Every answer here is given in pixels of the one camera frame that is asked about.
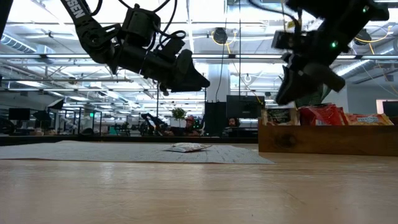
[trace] wooden box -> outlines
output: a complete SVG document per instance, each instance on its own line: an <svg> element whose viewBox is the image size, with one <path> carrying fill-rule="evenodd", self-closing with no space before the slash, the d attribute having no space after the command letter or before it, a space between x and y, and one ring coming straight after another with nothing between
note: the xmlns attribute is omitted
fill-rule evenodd
<svg viewBox="0 0 398 224"><path fill-rule="evenodd" d="M264 126L259 152L398 156L397 126Z"/></svg>

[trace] gray mat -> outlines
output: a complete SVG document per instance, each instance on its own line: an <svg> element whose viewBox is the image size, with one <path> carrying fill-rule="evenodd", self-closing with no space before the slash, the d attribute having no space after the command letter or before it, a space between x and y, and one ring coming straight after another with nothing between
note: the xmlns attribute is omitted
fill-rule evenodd
<svg viewBox="0 0 398 224"><path fill-rule="evenodd" d="M248 149L211 146L198 152L165 151L170 144L115 144L64 141L0 147L0 159L51 159L64 161L188 162L222 164L273 164Z"/></svg>

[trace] wooden tabletop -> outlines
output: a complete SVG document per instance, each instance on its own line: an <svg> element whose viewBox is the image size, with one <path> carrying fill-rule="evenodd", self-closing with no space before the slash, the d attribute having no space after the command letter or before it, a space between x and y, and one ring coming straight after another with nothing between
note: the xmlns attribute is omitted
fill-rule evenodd
<svg viewBox="0 0 398 224"><path fill-rule="evenodd" d="M277 164L0 161L0 223L397 223L396 157L262 156Z"/></svg>

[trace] desk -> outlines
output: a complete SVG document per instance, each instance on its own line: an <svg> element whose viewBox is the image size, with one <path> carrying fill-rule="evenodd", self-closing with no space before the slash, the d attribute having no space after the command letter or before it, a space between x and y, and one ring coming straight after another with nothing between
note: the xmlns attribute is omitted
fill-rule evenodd
<svg viewBox="0 0 398 224"><path fill-rule="evenodd" d="M261 155L277 164L0 161L0 223L397 223L397 157Z"/></svg>

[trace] person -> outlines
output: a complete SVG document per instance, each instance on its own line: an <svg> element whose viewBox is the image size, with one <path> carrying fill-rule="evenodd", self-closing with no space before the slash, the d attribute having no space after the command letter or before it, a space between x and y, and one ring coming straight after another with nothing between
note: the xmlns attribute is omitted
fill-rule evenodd
<svg viewBox="0 0 398 224"><path fill-rule="evenodd" d="M199 132L193 128L194 124L195 118L192 115L185 118L184 136L200 136Z"/></svg>
<svg viewBox="0 0 398 224"><path fill-rule="evenodd" d="M228 118L228 127L239 127L239 120L237 118Z"/></svg>

